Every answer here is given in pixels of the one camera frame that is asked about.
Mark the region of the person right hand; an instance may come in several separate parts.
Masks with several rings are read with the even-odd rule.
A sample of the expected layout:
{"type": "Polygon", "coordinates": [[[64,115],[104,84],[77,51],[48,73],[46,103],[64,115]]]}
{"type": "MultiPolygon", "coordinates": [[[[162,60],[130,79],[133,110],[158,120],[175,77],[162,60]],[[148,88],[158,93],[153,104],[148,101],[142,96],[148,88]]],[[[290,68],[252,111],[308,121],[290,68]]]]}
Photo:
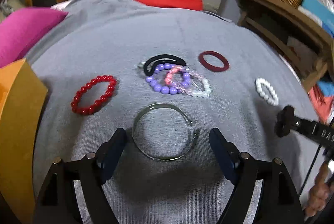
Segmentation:
{"type": "Polygon", "coordinates": [[[328,186],[325,182],[328,173],[328,162],[323,162],[315,178],[314,185],[309,191],[309,199],[305,207],[307,217],[313,217],[326,206],[327,198],[333,191],[333,183],[328,186]]]}

